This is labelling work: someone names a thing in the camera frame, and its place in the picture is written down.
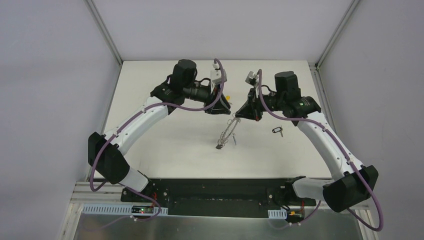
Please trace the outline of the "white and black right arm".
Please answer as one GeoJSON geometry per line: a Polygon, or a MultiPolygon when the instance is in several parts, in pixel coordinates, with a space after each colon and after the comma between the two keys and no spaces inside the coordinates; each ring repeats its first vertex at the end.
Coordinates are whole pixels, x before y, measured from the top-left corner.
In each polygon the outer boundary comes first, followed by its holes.
{"type": "Polygon", "coordinates": [[[293,71],[274,76],[275,91],[261,93],[260,75],[249,72],[246,82],[251,85],[244,105],[235,117],[259,121],[263,113],[281,111],[313,144],[331,174],[330,180],[296,177],[284,190],[284,200],[296,205],[303,198],[321,200],[337,213],[349,209],[371,197],[378,171],[365,166],[340,141],[329,126],[319,104],[311,96],[302,96],[298,78],[293,71]]]}

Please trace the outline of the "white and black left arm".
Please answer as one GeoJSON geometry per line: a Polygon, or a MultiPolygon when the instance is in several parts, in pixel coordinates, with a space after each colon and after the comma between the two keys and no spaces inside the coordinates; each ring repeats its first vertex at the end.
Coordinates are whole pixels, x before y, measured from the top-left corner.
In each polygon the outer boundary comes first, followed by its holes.
{"type": "Polygon", "coordinates": [[[93,183],[94,175],[98,172],[107,182],[133,190],[134,197],[140,202],[152,198],[153,189],[148,185],[149,178],[130,167],[125,155],[143,134],[176,109],[209,115],[231,113],[223,94],[227,81],[226,71],[217,58],[212,66],[210,77],[207,78],[209,83],[203,85],[196,79],[196,63],[180,59],[172,74],[150,92],[132,116],[106,133],[95,131],[88,137],[88,164],[91,166],[89,184],[92,191],[100,189],[93,183]]]}

